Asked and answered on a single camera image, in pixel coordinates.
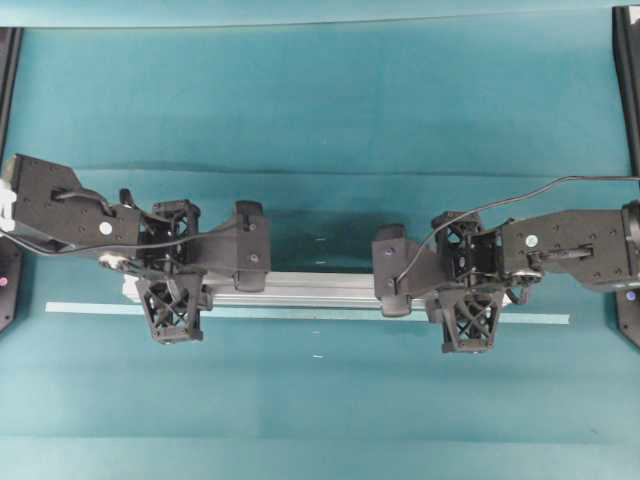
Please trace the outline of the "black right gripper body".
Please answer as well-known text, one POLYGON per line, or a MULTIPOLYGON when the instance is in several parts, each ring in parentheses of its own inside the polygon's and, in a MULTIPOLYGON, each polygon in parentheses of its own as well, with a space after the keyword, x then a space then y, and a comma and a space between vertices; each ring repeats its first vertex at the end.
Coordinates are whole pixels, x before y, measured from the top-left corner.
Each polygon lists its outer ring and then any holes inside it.
POLYGON ((438 250, 447 280, 437 287, 446 290, 472 290, 486 293, 503 292, 501 229, 499 227, 466 235, 456 250, 438 250))

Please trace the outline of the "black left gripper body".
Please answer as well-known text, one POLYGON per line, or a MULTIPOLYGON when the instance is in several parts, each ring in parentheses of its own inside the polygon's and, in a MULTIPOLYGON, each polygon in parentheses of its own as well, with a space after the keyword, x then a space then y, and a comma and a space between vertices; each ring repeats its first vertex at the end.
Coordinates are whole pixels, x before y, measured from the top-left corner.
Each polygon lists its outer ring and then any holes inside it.
POLYGON ((186 241, 199 232, 194 235, 166 235, 151 218, 151 211, 135 209, 140 213, 140 249, 134 255, 135 277, 156 280, 191 273, 204 277, 204 269, 193 266, 196 248, 192 242, 186 241))

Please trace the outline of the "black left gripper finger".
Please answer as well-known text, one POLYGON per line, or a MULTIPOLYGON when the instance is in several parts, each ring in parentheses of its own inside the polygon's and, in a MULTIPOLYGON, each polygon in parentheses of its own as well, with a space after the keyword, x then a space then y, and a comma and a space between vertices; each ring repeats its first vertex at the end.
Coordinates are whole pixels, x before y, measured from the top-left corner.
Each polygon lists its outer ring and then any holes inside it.
POLYGON ((199 274, 177 274, 135 283, 151 337, 161 344, 202 341, 199 274))
POLYGON ((151 218, 166 235, 194 235, 199 232, 201 211, 189 200, 155 203, 151 218))

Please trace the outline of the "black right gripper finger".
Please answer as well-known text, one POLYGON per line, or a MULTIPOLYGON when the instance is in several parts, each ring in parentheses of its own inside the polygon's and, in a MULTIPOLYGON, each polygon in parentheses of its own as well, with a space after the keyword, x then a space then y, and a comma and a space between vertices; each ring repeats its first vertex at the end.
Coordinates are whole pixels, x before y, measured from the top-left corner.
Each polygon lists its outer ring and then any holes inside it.
POLYGON ((472 290, 441 291, 432 319, 442 326, 443 353, 482 353, 493 348, 503 294, 472 290))
MULTIPOLYGON (((444 223, 461 215, 460 211, 445 211, 432 219, 432 227, 436 229, 444 223)), ((476 234, 483 230, 481 217, 474 213, 450 223, 436 234, 438 250, 456 250, 464 242, 466 235, 476 234)))

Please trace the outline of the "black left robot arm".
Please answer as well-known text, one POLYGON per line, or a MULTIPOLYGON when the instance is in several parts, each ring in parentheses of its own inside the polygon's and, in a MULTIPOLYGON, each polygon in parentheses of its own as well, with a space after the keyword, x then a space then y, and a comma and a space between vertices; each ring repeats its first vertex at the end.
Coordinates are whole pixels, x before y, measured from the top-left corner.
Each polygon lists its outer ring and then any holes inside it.
POLYGON ((188 200, 146 212, 123 188, 119 201, 85 188, 68 166, 16 154, 1 176, 3 230, 47 256, 86 256, 126 275, 152 338, 199 341, 203 275, 191 267, 200 211, 188 200))

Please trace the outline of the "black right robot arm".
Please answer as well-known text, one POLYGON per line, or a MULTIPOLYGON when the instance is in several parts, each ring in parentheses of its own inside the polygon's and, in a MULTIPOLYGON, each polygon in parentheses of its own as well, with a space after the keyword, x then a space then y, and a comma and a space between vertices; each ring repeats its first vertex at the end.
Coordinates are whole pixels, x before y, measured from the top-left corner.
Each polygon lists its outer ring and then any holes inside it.
POLYGON ((445 353, 493 348, 502 309, 528 302, 548 273, 609 293, 639 285, 639 203, 510 219, 487 229, 478 214, 446 212, 432 222, 450 282, 428 307, 445 353))

